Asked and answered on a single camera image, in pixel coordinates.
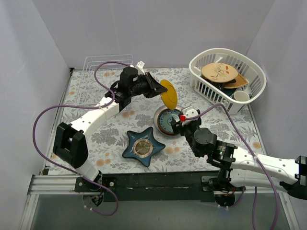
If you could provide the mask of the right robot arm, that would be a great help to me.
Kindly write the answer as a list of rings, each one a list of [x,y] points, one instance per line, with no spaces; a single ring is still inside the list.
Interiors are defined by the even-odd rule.
[[[288,195],[307,198],[307,158],[282,159],[267,155],[251,154],[234,144],[217,139],[207,128],[201,128],[201,119],[181,122],[171,119],[175,134],[184,136],[195,157],[207,157],[207,163],[220,168],[218,187],[269,187],[286,191]]]

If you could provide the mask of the yellow patterned round plate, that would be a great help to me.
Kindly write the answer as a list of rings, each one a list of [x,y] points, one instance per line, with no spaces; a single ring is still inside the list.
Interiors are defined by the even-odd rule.
[[[161,80],[160,84],[167,89],[166,92],[160,94],[164,105],[168,109],[174,110],[177,106],[177,92],[175,87],[168,80]]]

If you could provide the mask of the blue floral green plate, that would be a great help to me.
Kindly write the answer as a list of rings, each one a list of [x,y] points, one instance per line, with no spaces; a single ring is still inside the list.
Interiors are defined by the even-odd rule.
[[[170,109],[165,109],[163,110],[159,116],[158,116],[158,127],[159,129],[168,135],[173,135],[173,130],[171,127],[171,120],[172,117],[175,119],[179,119],[180,111],[175,109],[175,110],[170,110]]]

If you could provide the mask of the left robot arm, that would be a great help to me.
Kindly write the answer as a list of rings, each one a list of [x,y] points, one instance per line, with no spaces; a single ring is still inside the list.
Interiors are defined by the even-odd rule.
[[[99,170],[88,159],[87,140],[109,118],[117,115],[131,103],[133,96],[153,98],[167,92],[150,73],[140,74],[134,67],[125,67],[96,107],[80,118],[56,130],[53,153],[68,163],[78,174],[86,177],[85,185],[96,192],[102,186]]]

